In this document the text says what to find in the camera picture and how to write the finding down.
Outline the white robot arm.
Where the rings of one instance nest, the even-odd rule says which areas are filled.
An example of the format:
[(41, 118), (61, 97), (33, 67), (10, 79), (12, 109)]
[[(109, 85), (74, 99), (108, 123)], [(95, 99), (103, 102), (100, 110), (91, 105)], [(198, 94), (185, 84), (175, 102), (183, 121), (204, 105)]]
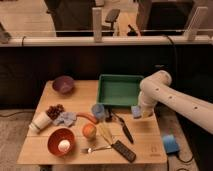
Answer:
[(170, 88), (171, 75), (157, 71), (140, 82), (138, 105), (143, 116), (154, 113), (158, 102), (213, 134), (213, 104)]

